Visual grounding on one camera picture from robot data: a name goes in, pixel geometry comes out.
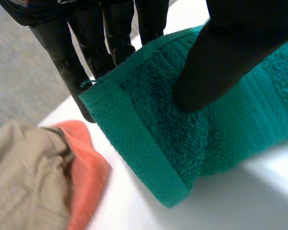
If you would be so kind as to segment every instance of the teal towel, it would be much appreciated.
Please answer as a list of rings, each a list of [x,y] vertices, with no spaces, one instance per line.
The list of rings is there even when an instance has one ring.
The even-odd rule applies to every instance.
[[[172,87],[201,27],[161,37],[81,95],[111,144],[154,196],[171,207],[199,176],[288,140],[288,43],[225,96],[185,114]]]

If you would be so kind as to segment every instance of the khaki cloth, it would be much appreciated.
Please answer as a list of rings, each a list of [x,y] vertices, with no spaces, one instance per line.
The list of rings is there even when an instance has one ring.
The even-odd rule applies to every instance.
[[[72,184],[73,153],[60,136],[12,122],[0,129],[0,230],[63,230]]]

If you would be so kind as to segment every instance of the gloved hand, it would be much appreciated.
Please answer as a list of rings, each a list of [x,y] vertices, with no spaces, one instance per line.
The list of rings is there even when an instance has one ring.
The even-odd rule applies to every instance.
[[[173,100],[192,113],[218,100],[288,41],[288,0],[206,0],[209,22],[189,51]]]

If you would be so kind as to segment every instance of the white surface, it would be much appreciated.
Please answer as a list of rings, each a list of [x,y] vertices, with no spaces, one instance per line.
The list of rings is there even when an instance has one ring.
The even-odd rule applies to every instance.
[[[203,24],[207,18],[204,0],[179,0],[169,9],[165,33]],[[138,37],[133,44],[141,46]],[[40,125],[70,119],[84,121],[71,97]],[[288,230],[288,143],[232,171],[198,180],[190,197],[167,209],[139,181],[98,126],[86,124],[94,148],[112,167],[89,230]]]

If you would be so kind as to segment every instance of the gray carpet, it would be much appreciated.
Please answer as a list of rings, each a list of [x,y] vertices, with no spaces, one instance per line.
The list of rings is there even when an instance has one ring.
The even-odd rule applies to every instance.
[[[135,14],[132,38],[137,28]],[[74,35],[72,38],[90,76]],[[0,6],[0,126],[10,120],[37,124],[68,96],[47,52],[29,28],[17,24]]]

